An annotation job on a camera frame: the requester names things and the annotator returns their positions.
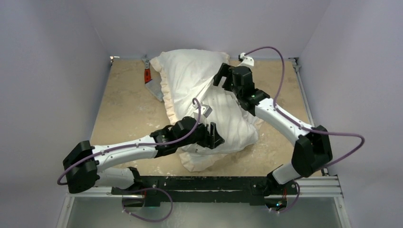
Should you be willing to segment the white pillow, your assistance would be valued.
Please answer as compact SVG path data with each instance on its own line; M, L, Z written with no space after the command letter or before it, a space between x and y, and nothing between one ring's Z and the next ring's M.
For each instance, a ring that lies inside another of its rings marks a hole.
M258 141L263 121L243 110L233 93L211 86L201 90L196 98L211 107L212 112L206 120L208 123L216 123L216 129L224 143L215 149L192 144L182 147L184 152L197 155L228 154L241 151Z

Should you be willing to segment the grey pillow with cream ruffle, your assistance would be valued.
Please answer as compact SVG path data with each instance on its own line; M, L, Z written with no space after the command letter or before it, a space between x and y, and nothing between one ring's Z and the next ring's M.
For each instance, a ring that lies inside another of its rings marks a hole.
M229 138L228 116L238 108L232 97L212 85L213 77L229 55L198 49L178 49L163 52L151 60L152 67L160 73L163 100L171 124L185 116L193 116L192 99L208 105L212 112L204 120L216 123L219 134Z

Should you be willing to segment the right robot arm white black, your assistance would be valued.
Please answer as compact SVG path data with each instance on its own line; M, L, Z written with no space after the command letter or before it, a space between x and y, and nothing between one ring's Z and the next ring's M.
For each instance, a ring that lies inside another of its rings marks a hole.
M326 128L313 128L276 105L267 93L255 88L250 68L223 63L214 76L213 85L218 86L221 80L224 81L222 88L235 95L242 109L269 123L294 146L291 161L267 175L262 189L264 196L282 192L286 184L310 177L332 160Z

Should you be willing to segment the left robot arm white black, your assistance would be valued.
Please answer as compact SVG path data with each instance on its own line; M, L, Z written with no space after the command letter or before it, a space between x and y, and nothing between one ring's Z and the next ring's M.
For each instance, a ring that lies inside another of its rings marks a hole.
M180 147L193 144L215 149L224 142L214 122L201 123L186 116L174 125L133 141L104 146L81 141L63 160L61 177L66 178L63 184L72 194L98 186L116 187L137 194L142 187L138 170L129 167L121 171L115 168L116 165L167 156Z

